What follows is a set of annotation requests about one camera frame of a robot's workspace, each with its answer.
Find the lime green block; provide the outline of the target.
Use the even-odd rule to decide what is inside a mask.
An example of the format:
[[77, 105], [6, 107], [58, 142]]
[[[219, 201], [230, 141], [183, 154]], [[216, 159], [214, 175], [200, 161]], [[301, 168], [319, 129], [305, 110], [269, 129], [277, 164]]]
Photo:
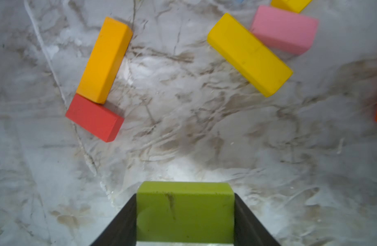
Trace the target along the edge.
[[235, 196], [227, 183], [145, 181], [136, 202], [138, 241], [234, 241]]

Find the orange-yellow long block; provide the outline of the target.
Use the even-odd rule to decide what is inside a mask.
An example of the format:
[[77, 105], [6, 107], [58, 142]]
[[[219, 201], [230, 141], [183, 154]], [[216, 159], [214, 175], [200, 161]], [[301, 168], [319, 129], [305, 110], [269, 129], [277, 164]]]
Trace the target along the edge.
[[132, 39], [128, 25], [106, 17], [76, 93], [104, 104]]

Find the red block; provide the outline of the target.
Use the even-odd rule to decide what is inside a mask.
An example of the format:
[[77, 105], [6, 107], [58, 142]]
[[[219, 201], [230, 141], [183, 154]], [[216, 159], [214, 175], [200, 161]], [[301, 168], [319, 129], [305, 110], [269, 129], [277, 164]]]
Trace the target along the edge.
[[73, 97], [66, 117], [104, 142], [114, 141], [124, 122], [123, 117], [79, 94]]

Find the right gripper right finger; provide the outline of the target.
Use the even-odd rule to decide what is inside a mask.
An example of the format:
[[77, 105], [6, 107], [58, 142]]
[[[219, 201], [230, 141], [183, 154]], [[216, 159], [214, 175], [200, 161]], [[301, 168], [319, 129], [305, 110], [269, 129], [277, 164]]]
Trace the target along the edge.
[[238, 194], [234, 194], [234, 246], [280, 246]]

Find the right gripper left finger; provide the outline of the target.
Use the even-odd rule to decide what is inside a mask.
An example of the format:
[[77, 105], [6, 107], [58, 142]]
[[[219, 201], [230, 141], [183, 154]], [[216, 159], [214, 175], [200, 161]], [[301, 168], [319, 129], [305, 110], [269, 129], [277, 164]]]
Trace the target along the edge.
[[91, 246], [136, 246], [137, 201], [134, 194]]

